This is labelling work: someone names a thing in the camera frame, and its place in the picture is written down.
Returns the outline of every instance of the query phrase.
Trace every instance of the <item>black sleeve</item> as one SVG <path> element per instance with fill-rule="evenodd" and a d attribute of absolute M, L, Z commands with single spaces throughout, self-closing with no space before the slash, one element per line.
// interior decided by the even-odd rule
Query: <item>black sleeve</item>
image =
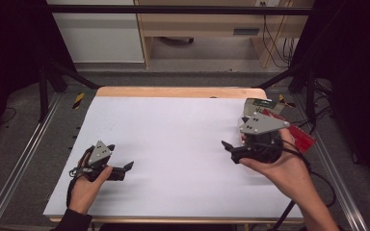
<path fill-rule="evenodd" d="M 58 226 L 51 231 L 87 231 L 91 221 L 92 216 L 67 209 Z"/>

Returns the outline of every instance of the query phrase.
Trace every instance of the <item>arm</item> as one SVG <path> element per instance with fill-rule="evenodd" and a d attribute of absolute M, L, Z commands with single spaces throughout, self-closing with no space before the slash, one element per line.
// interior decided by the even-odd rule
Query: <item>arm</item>
<path fill-rule="evenodd" d="M 293 143 L 287 129 L 281 129 L 280 135 L 284 141 Z M 288 143 L 285 143 L 284 147 L 296 150 Z M 240 163 L 265 175 L 282 193 L 296 202 L 308 230 L 338 230 L 328 208 L 315 190 L 304 162 L 299 157 L 283 152 L 281 157 L 270 165 L 248 158 L 241 159 Z"/>
<path fill-rule="evenodd" d="M 92 217 L 87 215 L 87 212 L 112 170 L 112 167 L 106 167 L 93 182 L 90 182 L 85 175 L 77 179 L 71 192 L 70 205 L 58 226 L 52 231 L 70 230 L 71 227 L 74 231 L 87 231 L 92 221 Z"/>

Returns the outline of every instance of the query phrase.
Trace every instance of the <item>floor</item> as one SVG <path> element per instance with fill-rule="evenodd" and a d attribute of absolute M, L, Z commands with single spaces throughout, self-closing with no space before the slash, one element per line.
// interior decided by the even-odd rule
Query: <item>floor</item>
<path fill-rule="evenodd" d="M 251 87 L 276 76 L 283 68 L 272 64 L 269 68 L 260 67 L 253 47 L 245 38 L 195 38 L 193 44 L 183 41 L 155 40 L 152 61 L 149 69 L 132 64 L 115 65 L 84 65 L 78 64 L 82 75 L 97 84 L 108 86 L 231 86 Z M 15 191 L 8 194 L 6 210 L 0 214 L 0 230 L 39 230 L 53 226 L 54 223 L 42 215 L 53 187 L 56 185 L 59 173 L 67 160 L 69 149 L 78 136 L 84 115 L 90 106 L 95 90 L 88 90 L 80 84 L 66 79 L 69 88 L 66 93 L 49 95 L 59 106 L 53 115 L 44 135 L 38 140 L 33 156 L 28 159 L 26 168 L 21 174 L 21 180 Z M 286 87 L 289 79 L 277 83 L 267 89 L 270 98 L 278 100 L 282 94 L 286 102 L 293 102 L 296 108 L 285 107 L 283 115 L 290 121 L 305 120 L 299 105 L 304 102 L 301 94 L 291 95 Z M 19 90 L 8 101 L 8 110 L 3 114 L 0 124 L 0 192 L 17 160 L 25 153 L 39 119 L 38 86 L 32 85 Z M 78 110 L 72 109 L 76 95 L 85 93 L 85 98 Z M 321 111 L 328 107 L 326 99 L 317 101 Z M 368 167 L 355 165 L 352 162 L 349 147 L 344 142 L 342 134 L 333 117 L 325 115 L 319 118 L 315 133 L 320 139 L 321 147 L 309 150 L 308 159 L 314 169 L 327 175 L 323 164 L 324 154 L 331 158 L 344 182 L 344 190 L 350 192 L 351 201 L 359 211 L 359 222 L 352 222 L 348 213 L 346 200 L 339 199 L 330 210 L 338 224 L 345 230 L 370 230 L 370 171 Z M 328 201 L 328 187 L 314 179 L 320 195 Z M 266 230 L 265 225 L 259 225 L 254 230 Z M 283 226 L 282 230 L 297 230 L 297 226 Z"/>

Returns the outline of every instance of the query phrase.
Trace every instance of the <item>table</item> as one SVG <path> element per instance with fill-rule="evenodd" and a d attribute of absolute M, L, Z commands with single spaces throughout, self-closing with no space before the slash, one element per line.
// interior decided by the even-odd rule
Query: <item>table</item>
<path fill-rule="evenodd" d="M 238 88 L 98 90 L 44 214 L 59 221 L 66 189 L 84 150 L 115 144 L 109 164 L 135 164 L 124 181 L 106 182 L 89 210 L 97 222 L 275 222 L 290 199 L 264 176 L 234 165 L 221 140 L 237 143 L 247 97 Z M 295 207 L 287 222 L 302 222 Z"/>

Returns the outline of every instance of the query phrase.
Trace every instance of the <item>human hand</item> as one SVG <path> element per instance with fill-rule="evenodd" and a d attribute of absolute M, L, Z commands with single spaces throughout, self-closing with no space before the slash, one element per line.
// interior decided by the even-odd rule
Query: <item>human hand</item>
<path fill-rule="evenodd" d="M 290 132 L 285 128 L 280 129 L 279 132 L 281 138 L 286 141 L 283 143 L 284 148 L 297 151 L 290 144 L 294 142 Z M 282 193 L 299 205 L 310 199 L 310 196 L 318 196 L 305 163 L 289 152 L 283 151 L 280 158 L 272 164 L 263 164 L 249 158 L 243 158 L 239 162 L 265 175 Z"/>
<path fill-rule="evenodd" d="M 106 167 L 93 182 L 90 182 L 85 174 L 79 176 L 71 191 L 68 209 L 86 215 L 97 197 L 101 186 L 109 178 L 112 171 L 112 167 Z"/>

